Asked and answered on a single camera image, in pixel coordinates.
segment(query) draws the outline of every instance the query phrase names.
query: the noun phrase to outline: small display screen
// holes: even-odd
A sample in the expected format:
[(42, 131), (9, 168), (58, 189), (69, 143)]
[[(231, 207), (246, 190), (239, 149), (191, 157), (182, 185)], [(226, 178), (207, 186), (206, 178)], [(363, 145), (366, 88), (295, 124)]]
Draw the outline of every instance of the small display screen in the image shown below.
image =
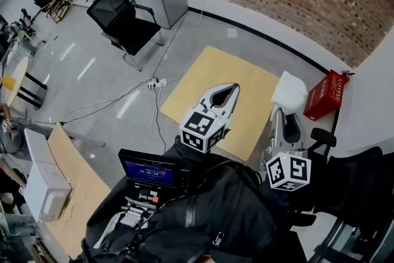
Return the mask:
[(174, 185), (174, 175), (171, 169), (149, 164), (138, 164), (125, 161), (126, 173), (129, 178), (145, 180), (160, 184)]

